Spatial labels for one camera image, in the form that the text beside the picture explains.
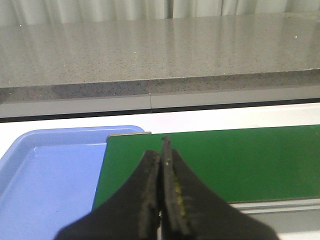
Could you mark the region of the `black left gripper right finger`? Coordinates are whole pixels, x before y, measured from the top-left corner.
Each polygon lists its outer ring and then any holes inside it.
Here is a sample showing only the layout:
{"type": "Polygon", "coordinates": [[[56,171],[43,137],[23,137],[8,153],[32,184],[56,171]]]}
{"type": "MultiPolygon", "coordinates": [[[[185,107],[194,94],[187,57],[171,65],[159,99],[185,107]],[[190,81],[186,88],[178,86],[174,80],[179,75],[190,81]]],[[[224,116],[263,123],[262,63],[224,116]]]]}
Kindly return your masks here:
{"type": "Polygon", "coordinates": [[[190,169],[170,137],[161,149],[164,240],[276,240],[268,225],[241,213],[211,191],[190,169]]]}

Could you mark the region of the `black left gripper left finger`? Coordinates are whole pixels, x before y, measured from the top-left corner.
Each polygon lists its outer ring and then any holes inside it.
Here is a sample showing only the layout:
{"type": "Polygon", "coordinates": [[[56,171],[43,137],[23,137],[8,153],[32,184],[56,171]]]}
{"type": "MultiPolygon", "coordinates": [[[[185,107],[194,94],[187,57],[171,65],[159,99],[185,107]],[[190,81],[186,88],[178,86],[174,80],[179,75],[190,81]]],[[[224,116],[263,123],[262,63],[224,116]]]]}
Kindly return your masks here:
{"type": "Polygon", "coordinates": [[[103,204],[62,228],[57,240],[156,240],[160,156],[147,150],[125,183],[103,204]]]}

